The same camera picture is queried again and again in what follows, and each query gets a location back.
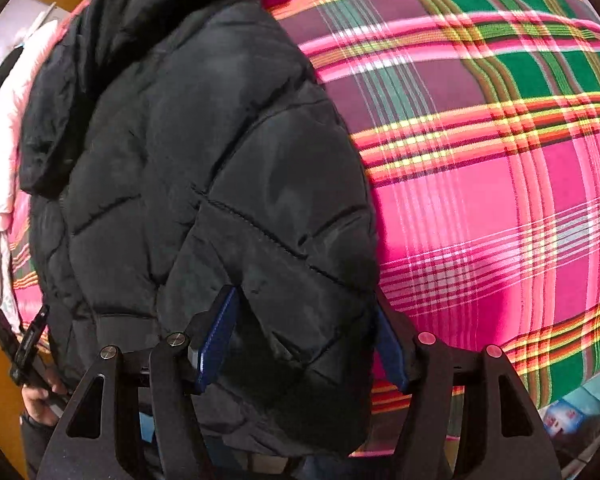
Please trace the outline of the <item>black left sleeve forearm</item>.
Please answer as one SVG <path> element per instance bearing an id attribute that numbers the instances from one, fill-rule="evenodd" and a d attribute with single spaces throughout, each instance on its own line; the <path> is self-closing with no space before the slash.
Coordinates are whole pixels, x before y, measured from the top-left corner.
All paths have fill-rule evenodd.
<path id="1" fill-rule="evenodd" d="M 34 480 L 55 428 L 36 422 L 27 412 L 23 412 L 19 420 L 27 478 Z"/>

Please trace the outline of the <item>person's left hand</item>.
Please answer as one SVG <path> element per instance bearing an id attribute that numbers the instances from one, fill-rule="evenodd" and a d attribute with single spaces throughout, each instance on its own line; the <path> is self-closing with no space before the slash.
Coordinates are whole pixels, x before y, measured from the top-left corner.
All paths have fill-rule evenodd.
<path id="1" fill-rule="evenodd" d="M 65 396 L 68 391 L 66 385 L 62 382 L 56 367 L 47 367 L 44 373 L 46 384 L 50 386 L 50 390 Z M 56 415 L 48 404 L 50 392 L 45 388 L 24 384 L 21 388 L 21 395 L 24 408 L 27 414 L 36 422 L 43 426 L 53 427 L 58 423 L 59 416 Z"/>

